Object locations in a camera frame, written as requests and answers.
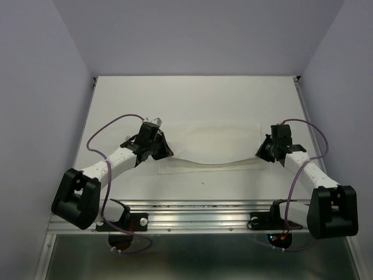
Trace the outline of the white cloth napkin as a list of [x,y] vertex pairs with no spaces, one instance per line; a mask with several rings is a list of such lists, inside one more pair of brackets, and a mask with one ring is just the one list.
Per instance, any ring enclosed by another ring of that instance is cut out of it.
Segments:
[[168,125],[163,128],[174,156],[159,161],[158,174],[253,170],[262,143],[258,123]]

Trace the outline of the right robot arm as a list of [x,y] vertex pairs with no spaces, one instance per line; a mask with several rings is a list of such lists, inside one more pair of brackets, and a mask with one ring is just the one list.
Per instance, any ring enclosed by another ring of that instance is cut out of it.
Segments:
[[256,157],[279,162],[294,175],[287,199],[272,202],[267,212],[252,212],[252,230],[306,229],[314,239],[355,236],[358,233],[357,194],[350,185],[331,179],[310,157],[306,149],[294,144],[286,122],[271,127],[271,133]]

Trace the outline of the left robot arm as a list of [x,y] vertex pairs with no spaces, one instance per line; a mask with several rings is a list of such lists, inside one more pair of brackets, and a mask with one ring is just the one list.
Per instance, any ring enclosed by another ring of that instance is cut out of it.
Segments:
[[174,156],[160,127],[160,118],[144,120],[139,132],[120,144],[107,158],[82,170],[67,170],[52,202],[51,212],[79,229],[87,229],[98,218],[102,208],[101,190],[113,179],[149,157],[162,160]]

